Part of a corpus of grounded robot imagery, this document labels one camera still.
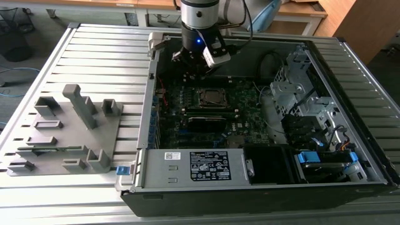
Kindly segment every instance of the motherboard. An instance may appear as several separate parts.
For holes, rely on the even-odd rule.
[[[157,80],[160,148],[240,148],[269,142],[260,91],[250,80]]]

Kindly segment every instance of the white sticker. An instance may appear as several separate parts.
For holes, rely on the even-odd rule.
[[[134,7],[133,4],[117,4],[117,6],[124,6],[124,7]]]
[[[310,14],[309,16],[312,16],[312,17],[325,17],[325,15],[318,15],[318,14]]]
[[[180,152],[165,152],[165,160],[180,160]]]

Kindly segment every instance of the barcode label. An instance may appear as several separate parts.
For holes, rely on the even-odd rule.
[[[165,160],[180,160],[180,152],[165,152]]]
[[[134,7],[133,4],[117,4],[117,6],[124,6],[124,7]]]

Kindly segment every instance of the wooden desk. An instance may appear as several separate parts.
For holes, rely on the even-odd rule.
[[[172,0],[0,0],[0,7],[20,8],[44,8],[44,9],[65,9],[81,11],[121,12],[137,14],[138,26],[148,26],[148,14],[180,15],[174,10]],[[277,16],[273,18],[278,22],[300,22],[305,23],[301,31],[302,35],[313,35],[313,32],[322,18],[326,17],[325,12],[314,11],[308,3],[288,2],[281,5]]]
[[[134,13],[137,0],[0,0],[0,7]]]
[[[172,0],[137,0],[136,14],[138,26],[146,27],[148,14],[180,15],[180,12],[174,10]],[[309,3],[288,2],[281,5],[273,20],[305,23],[301,35],[313,35],[321,19],[326,16],[326,12],[314,11]]]

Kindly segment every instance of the blue cable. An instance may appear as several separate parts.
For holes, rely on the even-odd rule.
[[[5,94],[1,94],[1,93],[0,93],[0,96],[4,96],[4,97],[22,97],[22,96],[25,96],[25,95],[5,95]]]
[[[30,68],[30,67],[16,67],[16,68],[8,68],[5,66],[1,66],[0,67],[2,68],[6,68],[5,70],[0,71],[0,74],[6,72],[6,71],[10,71],[10,70],[18,70],[18,69],[28,69],[28,70],[34,70],[37,73],[40,72],[38,69],[34,69],[34,68]],[[0,96],[4,96],[4,97],[22,97],[24,95],[5,95],[5,94],[1,94],[0,93]]]
[[[29,69],[29,70],[34,70],[37,73],[40,72],[38,69],[34,69],[34,68],[30,68],[30,67],[16,67],[16,68],[5,69],[5,70],[0,71],[0,73],[4,73],[4,72],[10,71],[10,70],[17,70],[17,69]]]

